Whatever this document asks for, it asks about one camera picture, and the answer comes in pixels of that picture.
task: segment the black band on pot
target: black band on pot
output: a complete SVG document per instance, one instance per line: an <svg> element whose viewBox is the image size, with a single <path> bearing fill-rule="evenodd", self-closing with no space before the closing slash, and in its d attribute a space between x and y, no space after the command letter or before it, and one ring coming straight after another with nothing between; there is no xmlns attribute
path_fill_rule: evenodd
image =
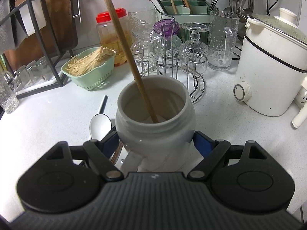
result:
<svg viewBox="0 0 307 230"><path fill-rule="evenodd" d="M289 63L277 58L276 56L272 55L271 53L269 53L268 51L265 51L263 48L259 47L258 45L256 45L254 42L252 42L245 34L245 39L250 43L252 44L255 48L257 48L258 50L260 50L261 52L265 53L266 55L268 55L269 57L273 58L274 60L282 63L283 65L295 70L295 71L298 71L298 72L301 72L301 73L307 73L307 70L303 70L303 69L299 69L297 67L294 67L293 65L290 65Z"/></svg>

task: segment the jar with red lid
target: jar with red lid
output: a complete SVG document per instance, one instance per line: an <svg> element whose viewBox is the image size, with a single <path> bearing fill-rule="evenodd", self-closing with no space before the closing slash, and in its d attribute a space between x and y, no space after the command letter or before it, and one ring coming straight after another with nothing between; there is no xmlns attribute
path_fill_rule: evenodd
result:
<svg viewBox="0 0 307 230"><path fill-rule="evenodd" d="M119 22L122 25L122 29L124 31L127 42L129 45L131 45L132 41L129 32L127 12L124 8L117 8L115 9L115 11L119 18ZM103 47L112 48L116 51L114 66L117 67L125 63L126 57L124 51L122 50L120 41L116 35L115 28L112 23L109 12L106 11L98 14L96 16L96 22L97 22L96 29L98 31L100 44Z"/></svg>

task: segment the ribbed black surface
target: ribbed black surface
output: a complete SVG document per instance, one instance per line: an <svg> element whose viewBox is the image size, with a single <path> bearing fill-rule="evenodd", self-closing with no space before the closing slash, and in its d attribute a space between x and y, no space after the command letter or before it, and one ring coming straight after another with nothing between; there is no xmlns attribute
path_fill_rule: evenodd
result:
<svg viewBox="0 0 307 230"><path fill-rule="evenodd" d="M190 182L181 173L130 173L123 181L105 185L94 201L79 210L61 215L26 211L11 227L16 230L295 230L300 223L285 211L265 216L231 211L212 197L205 184Z"/></svg>

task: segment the black metal rack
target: black metal rack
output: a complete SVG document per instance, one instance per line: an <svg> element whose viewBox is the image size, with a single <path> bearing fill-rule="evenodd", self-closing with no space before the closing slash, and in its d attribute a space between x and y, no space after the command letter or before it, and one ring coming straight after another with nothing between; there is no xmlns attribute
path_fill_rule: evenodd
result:
<svg viewBox="0 0 307 230"><path fill-rule="evenodd" d="M58 43L57 43L57 40L56 40L56 36L55 36L54 30L53 30L53 27L51 25L50 16L49 16L49 13L48 13L46 1L45 0L40 0L41 1L41 5L42 5L43 14L44 14L44 17L45 17L45 20L46 20L46 27L50 31L51 39L52 39L53 45L54 45L55 50L56 50L56 55L57 55L57 58L56 58L55 62L52 62L51 57L50 57L50 55L48 54L48 52L46 50L46 45L45 45L45 43L43 41L43 37L42 37L42 35L40 33L39 26L38 26L37 20L35 18L32 1L34 1L34 0L25 0L24 2L22 2L18 6L12 8L10 13L8 13L0 21L0 26L3 25L4 22L8 18L10 18L13 14L17 13L22 6L27 5L28 9L29 9L30 17L31 17L31 20L32 20L32 23L33 23L33 26L34 26L34 29L35 29L35 34L36 34L37 40L38 40L39 45L40 45L40 48L41 48L41 50L42 50L42 52L43 52L43 54L44 54L44 56L46 58L47 64L51 68L51 71L52 71L52 73L53 73L53 75L54 75L54 77L55 77L57 82L54 83L54 84L50 84L50 85L47 85L47 86L44 86L44 87L37 88L37 89L32 90L32 91L28 91L28 92L25 92L23 94L17 95L17 98L27 97L27 96L30 96L30 95L33 95L33 94L37 94L37 93L40 93L40 92L43 92L43 91L47 91L47 90L50 90L50 89L53 89L53 88L56 88L56 87L64 86L65 82L67 81L67 76L63 75L62 78L59 77L59 74L57 73L57 71L55 69L55 66L62 59L62 57L64 56L64 54L67 51L69 51L70 56L74 56L71 49L67 49L67 50L60 50L59 49L59 46L58 46ZM5 54L3 55L3 57L4 57L4 61L5 61L5 65L7 67L7 70L10 71L13 74L13 76L15 76L15 73L13 72L13 70L12 70L12 68L11 68L11 66L10 66L6 56L5 56Z"/></svg>

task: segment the cutting board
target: cutting board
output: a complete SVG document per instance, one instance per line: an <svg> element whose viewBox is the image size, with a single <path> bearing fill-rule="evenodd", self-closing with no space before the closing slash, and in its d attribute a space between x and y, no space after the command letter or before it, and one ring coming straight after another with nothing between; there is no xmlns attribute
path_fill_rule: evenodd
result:
<svg viewBox="0 0 307 230"><path fill-rule="evenodd" d="M15 0L15 5L19 5L25 0ZM62 51L75 48L78 44L75 21L72 17L71 0L46 0L48 13L51 19L54 33ZM50 31L45 26L40 30L48 53L55 53ZM5 55L13 70L22 65L27 65L33 60L38 60L43 56L36 34L25 38L16 50L5 51Z"/></svg>

